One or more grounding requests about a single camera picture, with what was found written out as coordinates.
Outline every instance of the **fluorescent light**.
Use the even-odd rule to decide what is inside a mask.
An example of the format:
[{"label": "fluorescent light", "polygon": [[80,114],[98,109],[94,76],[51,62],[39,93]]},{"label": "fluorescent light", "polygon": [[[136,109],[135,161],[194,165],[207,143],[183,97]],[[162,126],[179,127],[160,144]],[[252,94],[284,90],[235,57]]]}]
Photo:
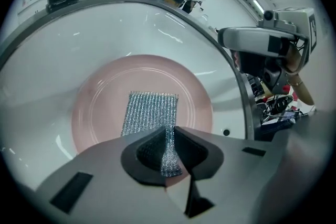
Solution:
[{"label": "fluorescent light", "polygon": [[260,11],[264,14],[264,9],[261,7],[261,5],[258,3],[258,1],[253,0],[254,4],[260,9]]}]

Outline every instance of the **wall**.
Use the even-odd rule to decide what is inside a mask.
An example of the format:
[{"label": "wall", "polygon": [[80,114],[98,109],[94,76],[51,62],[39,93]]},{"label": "wall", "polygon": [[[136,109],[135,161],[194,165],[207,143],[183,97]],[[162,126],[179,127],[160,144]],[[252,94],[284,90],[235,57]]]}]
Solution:
[{"label": "wall", "polygon": [[31,18],[34,14],[44,10],[48,4],[48,0],[31,0],[26,7],[21,9],[17,16],[19,25]]},{"label": "wall", "polygon": [[[256,22],[236,0],[206,0],[202,4],[203,14],[209,16],[208,23],[218,29],[233,26],[256,26]],[[199,17],[198,10],[191,15]]]},{"label": "wall", "polygon": [[29,0],[14,0],[0,29],[0,44],[19,26],[18,12]]}]

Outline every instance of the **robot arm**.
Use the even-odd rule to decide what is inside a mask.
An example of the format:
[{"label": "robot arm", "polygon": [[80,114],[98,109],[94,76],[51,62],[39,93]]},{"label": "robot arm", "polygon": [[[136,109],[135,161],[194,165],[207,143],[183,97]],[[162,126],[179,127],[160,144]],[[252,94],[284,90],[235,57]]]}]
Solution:
[{"label": "robot arm", "polygon": [[[231,52],[238,52],[240,71],[264,81],[274,94],[282,94],[288,77],[296,75],[309,61],[316,46],[316,22],[312,8],[268,10],[258,27],[224,28],[218,42]],[[303,50],[297,70],[285,66],[290,46],[301,42]]]}]

